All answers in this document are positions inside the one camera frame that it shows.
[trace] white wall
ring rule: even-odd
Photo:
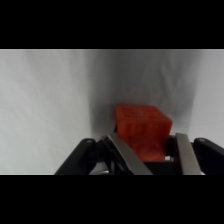
[[[172,134],[224,147],[224,50],[121,50],[122,102],[155,105]]]
[[[113,130],[116,53],[0,50],[0,174],[53,174],[81,139]]]
[[[189,136],[224,147],[224,50],[203,50]]]
[[[172,133],[224,147],[224,50],[0,50],[0,174],[53,174],[114,106],[155,105]]]

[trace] red cube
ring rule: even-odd
[[[172,120],[153,106],[118,105],[118,135],[142,161],[164,161]]]

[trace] white backdrop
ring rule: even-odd
[[[172,133],[224,147],[224,50],[0,50],[0,174],[53,174],[114,106],[155,105]]]

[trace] red block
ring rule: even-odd
[[[118,135],[142,161],[164,161],[172,120],[153,106],[118,105]]]

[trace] textured block surface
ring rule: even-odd
[[[119,136],[142,161],[165,160],[172,120],[153,106],[118,105]]]

